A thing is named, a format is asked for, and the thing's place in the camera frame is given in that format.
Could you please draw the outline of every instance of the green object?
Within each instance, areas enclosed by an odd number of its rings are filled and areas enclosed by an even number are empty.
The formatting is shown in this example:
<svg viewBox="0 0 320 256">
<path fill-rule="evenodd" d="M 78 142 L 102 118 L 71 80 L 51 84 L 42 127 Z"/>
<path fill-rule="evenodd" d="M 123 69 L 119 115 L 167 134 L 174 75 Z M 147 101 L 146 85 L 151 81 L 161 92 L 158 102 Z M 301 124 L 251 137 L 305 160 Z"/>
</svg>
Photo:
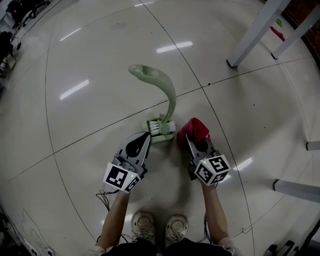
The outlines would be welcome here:
<svg viewBox="0 0 320 256">
<path fill-rule="evenodd" d="M 280 28 L 282 28 L 282 21 L 280 19 L 276 19 L 275 23 L 279 25 Z"/>
<path fill-rule="evenodd" d="M 172 122 L 171 117 L 176 107 L 177 97 L 174 84 L 172 83 L 170 77 L 161 70 L 146 65 L 130 65 L 128 70 L 140 81 L 154 85 L 161 89 L 169 99 L 169 108 L 166 115 L 153 114 L 147 119 L 147 121 L 142 123 L 143 130 L 150 132 L 149 121 L 158 121 L 160 134 L 152 137 L 152 142 L 155 143 L 172 139 L 175 134 L 168 131 L 167 122 Z"/>
</svg>

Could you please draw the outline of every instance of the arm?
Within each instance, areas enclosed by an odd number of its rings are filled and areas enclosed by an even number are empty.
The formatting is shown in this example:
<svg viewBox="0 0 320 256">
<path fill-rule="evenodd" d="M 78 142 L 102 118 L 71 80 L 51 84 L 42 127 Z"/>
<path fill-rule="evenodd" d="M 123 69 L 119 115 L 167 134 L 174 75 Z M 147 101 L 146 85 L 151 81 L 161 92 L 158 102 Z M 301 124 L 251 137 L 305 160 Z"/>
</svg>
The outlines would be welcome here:
<svg viewBox="0 0 320 256">
<path fill-rule="evenodd" d="M 217 245 L 222 239 L 229 237 L 227 219 L 215 186 L 206 186 L 203 182 L 201 185 L 210 238 Z"/>
<path fill-rule="evenodd" d="M 105 218 L 101 238 L 95 244 L 96 246 L 106 250 L 111 246 L 118 245 L 122 229 L 124 228 L 129 197 L 130 193 L 127 194 L 122 191 L 117 193 L 110 212 Z"/>
</svg>

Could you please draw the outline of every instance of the green brush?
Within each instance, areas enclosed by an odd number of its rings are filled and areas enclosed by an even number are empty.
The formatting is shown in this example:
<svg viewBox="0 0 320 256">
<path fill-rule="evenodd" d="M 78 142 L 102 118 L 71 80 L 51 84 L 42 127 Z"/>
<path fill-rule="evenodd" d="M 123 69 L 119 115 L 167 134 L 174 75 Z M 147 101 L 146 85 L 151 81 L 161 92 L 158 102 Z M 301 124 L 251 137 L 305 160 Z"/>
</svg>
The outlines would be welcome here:
<svg viewBox="0 0 320 256">
<path fill-rule="evenodd" d="M 142 124 L 144 131 L 151 133 L 153 143 L 172 139 L 176 133 L 176 125 L 171 117 L 176 107 L 177 97 L 171 79 L 161 70 L 146 65 L 130 65 L 128 70 L 139 80 L 161 89 L 169 99 L 169 108 L 166 115 L 153 115 Z"/>
</svg>

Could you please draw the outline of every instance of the green handle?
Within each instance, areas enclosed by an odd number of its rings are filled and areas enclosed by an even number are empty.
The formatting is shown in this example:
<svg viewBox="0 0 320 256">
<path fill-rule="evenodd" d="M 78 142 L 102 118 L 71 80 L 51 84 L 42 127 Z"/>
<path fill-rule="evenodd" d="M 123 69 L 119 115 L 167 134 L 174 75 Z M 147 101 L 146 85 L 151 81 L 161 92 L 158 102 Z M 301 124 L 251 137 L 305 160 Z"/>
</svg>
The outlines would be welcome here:
<svg viewBox="0 0 320 256">
<path fill-rule="evenodd" d="M 160 88 L 168 97 L 169 109 L 165 117 L 160 122 L 161 125 L 166 124 L 174 113 L 177 101 L 176 90 L 170 77 L 161 70 L 146 65 L 130 65 L 128 70 L 139 80 Z"/>
</svg>

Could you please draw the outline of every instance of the shoelace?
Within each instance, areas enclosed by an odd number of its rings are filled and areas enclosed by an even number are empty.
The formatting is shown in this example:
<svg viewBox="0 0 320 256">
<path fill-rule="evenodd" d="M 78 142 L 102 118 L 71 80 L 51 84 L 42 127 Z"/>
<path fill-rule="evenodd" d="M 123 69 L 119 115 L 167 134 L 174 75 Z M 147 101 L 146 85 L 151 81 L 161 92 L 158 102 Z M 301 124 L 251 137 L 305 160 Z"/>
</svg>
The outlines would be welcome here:
<svg viewBox="0 0 320 256">
<path fill-rule="evenodd" d="M 169 226 L 169 228 L 166 226 L 165 231 L 167 233 L 166 238 L 171 244 L 178 243 L 182 240 L 182 235 L 174 230 L 171 226 Z"/>
<path fill-rule="evenodd" d="M 134 233 L 133 239 L 137 239 L 137 238 L 142 238 L 144 240 L 149 241 L 155 234 L 150 232 L 149 230 L 145 230 L 145 229 L 141 229 L 139 233 L 134 232 L 133 230 L 131 230 Z"/>
</svg>

